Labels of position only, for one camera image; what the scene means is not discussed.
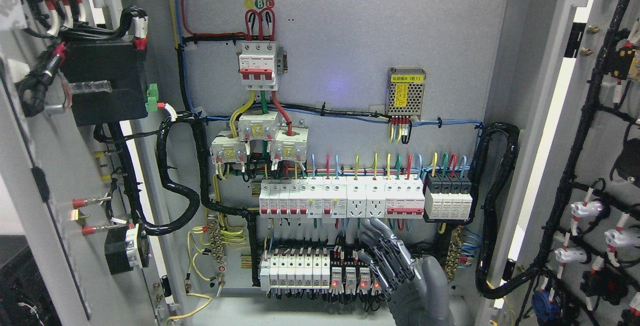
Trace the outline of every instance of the miniature circuit breaker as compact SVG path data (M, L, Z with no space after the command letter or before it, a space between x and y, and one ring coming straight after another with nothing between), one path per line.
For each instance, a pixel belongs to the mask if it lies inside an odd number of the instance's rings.
M238 122L240 140L274 140L280 130L278 112L243 114Z
M238 66L247 90L278 90L278 43L246 41L240 43Z
M245 142L239 137L231 137L228 130L220 132L211 142L211 157L215 164L235 162L244 164L247 159Z
M427 74L422 69L391 67L386 113L389 116L420 116Z
M293 161L306 162L308 129L293 128L291 136L286 129L281 129L274 141L271 142L270 153L274 162Z

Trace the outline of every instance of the colored phase sticker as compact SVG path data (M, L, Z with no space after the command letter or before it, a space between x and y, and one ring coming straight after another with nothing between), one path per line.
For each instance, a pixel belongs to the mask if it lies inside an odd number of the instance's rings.
M401 82L395 85L394 107L406 107L409 98L409 83Z
M273 8L276 5L274 0L244 0L244 7L247 9L262 10L265 7Z
M425 82L424 75L391 75L391 82Z

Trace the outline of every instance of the green wire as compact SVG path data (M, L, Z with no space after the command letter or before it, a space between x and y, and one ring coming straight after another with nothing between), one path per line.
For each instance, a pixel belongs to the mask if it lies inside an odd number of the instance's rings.
M449 162L449 154L444 153L442 154L442 164L440 165L440 167L442 168L442 176L444 177L447 174L447 163Z
M269 112L269 110L267 109L267 97L265 95L264 91L260 92L260 104L262 105L262 113L266 114Z
M402 168L402 157L398 154L398 159L395 162L395 169L397 170L395 174L396 180L400 180L400 168Z

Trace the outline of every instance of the yellow warning label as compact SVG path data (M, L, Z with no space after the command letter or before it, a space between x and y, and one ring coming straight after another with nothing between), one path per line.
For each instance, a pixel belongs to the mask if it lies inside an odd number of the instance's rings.
M409 83L401 82L395 85L394 107L406 107L407 98L409 97Z
M425 82L424 75L391 75L391 82Z

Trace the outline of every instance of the white plastic connector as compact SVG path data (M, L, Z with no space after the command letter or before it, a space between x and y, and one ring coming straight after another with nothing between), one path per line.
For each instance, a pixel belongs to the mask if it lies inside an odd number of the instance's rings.
M640 230L638 229L607 230L604 237L608 245L617 249L640 246Z
M579 219L583 217L596 217L602 210L604 205L600 201L589 201L588 203L571 204L571 214Z
M560 263L583 263L587 261L587 252L580 247L569 247L565 249L556 249L554 252L555 259Z

